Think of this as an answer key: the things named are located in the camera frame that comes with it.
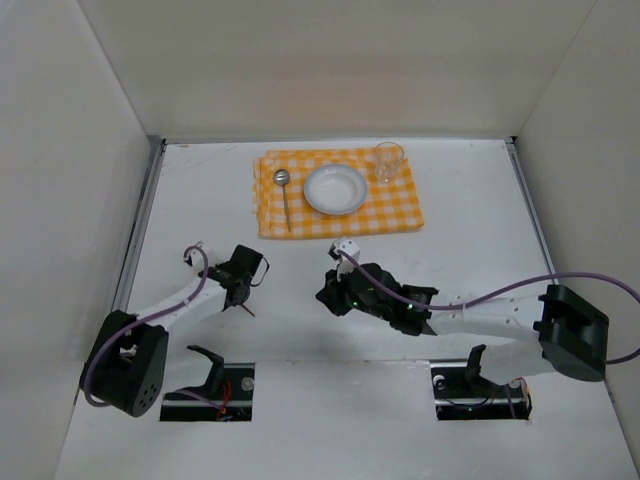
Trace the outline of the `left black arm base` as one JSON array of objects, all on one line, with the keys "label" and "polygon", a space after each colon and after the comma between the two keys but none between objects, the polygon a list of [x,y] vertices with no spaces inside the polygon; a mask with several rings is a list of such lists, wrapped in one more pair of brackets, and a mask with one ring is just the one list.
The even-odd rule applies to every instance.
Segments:
[{"label": "left black arm base", "polygon": [[164,423],[249,422],[255,365],[229,363],[197,345],[170,358],[159,420]]}]

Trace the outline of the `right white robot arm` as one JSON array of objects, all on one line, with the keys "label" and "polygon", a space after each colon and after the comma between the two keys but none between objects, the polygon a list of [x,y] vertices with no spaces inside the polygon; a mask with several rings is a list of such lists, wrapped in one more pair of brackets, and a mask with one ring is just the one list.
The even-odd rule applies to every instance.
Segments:
[{"label": "right white robot arm", "polygon": [[504,385],[552,371],[585,382],[604,380],[609,319],[571,289],[551,284],[538,297],[493,298],[479,305],[431,309],[431,301],[441,297],[433,287],[398,283],[375,263],[328,271],[316,295],[335,316],[358,310],[409,336],[474,334],[504,339],[502,345],[482,344],[471,350],[467,360],[471,382]]}]

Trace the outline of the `yellow white checkered cloth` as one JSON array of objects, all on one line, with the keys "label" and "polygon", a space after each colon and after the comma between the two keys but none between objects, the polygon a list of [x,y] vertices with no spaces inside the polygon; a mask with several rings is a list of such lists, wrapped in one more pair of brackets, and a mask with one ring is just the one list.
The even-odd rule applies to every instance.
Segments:
[{"label": "yellow white checkered cloth", "polygon": [[269,150],[253,163],[258,235],[310,240],[418,230],[425,224],[404,149]]}]

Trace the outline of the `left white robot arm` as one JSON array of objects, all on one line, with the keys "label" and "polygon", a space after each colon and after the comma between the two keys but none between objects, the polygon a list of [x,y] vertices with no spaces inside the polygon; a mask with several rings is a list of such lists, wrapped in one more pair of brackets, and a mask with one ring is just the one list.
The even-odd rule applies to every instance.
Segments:
[{"label": "left white robot arm", "polygon": [[198,242],[183,252],[195,274],[183,289],[137,313],[110,312],[103,321],[80,377],[86,402],[138,418],[166,394],[183,395],[226,410],[232,392],[222,356],[191,344],[176,352],[178,338],[207,318],[242,307],[267,270],[263,254],[243,245],[215,264]]}]

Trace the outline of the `clear plastic cup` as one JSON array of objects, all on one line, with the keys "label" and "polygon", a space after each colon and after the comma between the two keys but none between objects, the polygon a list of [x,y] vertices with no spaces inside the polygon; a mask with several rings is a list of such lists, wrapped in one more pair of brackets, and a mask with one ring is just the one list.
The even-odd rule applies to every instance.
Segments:
[{"label": "clear plastic cup", "polygon": [[395,142],[382,142],[374,148],[374,174],[388,183],[394,179],[405,156],[404,148]]}]

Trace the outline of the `white round bowl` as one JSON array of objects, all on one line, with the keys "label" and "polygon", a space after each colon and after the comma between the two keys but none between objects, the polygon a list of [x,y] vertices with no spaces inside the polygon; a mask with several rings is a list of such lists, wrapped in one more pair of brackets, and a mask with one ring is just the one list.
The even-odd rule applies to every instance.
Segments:
[{"label": "white round bowl", "polygon": [[341,216],[358,210],[365,203],[369,188],[359,171],[343,164],[329,164],[307,176],[303,193],[316,211]]}]

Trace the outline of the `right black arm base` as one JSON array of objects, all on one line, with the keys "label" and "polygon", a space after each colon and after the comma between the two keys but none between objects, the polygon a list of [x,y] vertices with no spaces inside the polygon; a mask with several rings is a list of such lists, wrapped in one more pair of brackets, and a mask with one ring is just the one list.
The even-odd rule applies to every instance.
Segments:
[{"label": "right black arm base", "polygon": [[498,385],[480,373],[485,345],[474,347],[467,360],[430,363],[434,407],[440,421],[528,420],[532,399],[526,381]]}]

